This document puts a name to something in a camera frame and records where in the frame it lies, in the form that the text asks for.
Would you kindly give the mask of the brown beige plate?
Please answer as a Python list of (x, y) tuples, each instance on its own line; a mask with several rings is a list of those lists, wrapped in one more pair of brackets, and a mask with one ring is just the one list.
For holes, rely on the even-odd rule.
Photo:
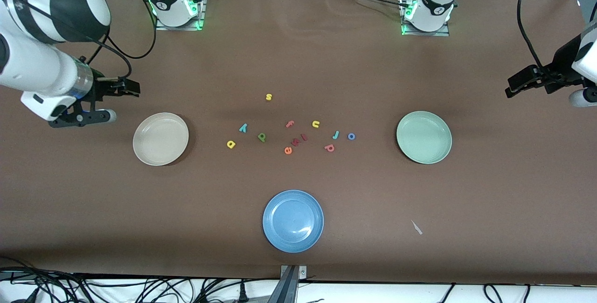
[(175, 162), (186, 150), (188, 126), (180, 116), (162, 112), (139, 124), (132, 139), (133, 152), (143, 163), (151, 166)]

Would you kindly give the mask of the green plate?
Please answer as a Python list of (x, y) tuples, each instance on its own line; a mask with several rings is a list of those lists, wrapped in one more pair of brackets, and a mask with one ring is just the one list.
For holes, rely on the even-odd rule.
[(396, 143), (401, 152), (419, 164), (439, 163), (450, 154), (452, 133), (448, 124), (431, 112), (416, 110), (397, 124)]

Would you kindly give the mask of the brown table cover sheet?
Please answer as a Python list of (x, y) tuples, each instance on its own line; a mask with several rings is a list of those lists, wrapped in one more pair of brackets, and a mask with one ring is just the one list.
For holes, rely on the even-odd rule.
[[(303, 264), (316, 281), (595, 285), (597, 108), (572, 107), (573, 88), (506, 97), (533, 63), (516, 2), (457, 0), (450, 35), (422, 37), (370, 0), (208, 0), (202, 31), (159, 31), (132, 62), (141, 95), (107, 97), (118, 118), (105, 125), (52, 129), (0, 88), (0, 256), (115, 275), (274, 278)], [(439, 163), (397, 146), (416, 110), (451, 130)], [(151, 166), (132, 139), (162, 112), (185, 120), (188, 145)], [(286, 190), (324, 212), (305, 252), (263, 233)]]

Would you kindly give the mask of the blue plate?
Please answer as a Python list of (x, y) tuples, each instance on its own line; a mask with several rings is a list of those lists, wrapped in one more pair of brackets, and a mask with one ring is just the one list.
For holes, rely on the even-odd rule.
[(262, 219), (263, 233), (277, 250), (296, 254), (309, 250), (324, 231), (325, 217), (320, 203), (309, 193), (286, 190), (267, 203)]

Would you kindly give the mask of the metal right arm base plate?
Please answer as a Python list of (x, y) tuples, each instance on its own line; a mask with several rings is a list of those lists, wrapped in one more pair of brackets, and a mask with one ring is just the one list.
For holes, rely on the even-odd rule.
[(179, 27), (168, 27), (160, 20), (157, 20), (156, 29), (163, 31), (201, 31), (205, 21), (207, 2), (207, 0), (188, 0), (187, 7), (192, 12), (190, 21)]

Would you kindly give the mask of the aluminium frame post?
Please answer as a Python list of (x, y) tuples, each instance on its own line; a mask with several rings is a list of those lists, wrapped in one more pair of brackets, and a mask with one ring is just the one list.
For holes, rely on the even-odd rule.
[(296, 303), (298, 286), (306, 273), (306, 265), (282, 265), (281, 278), (267, 303)]

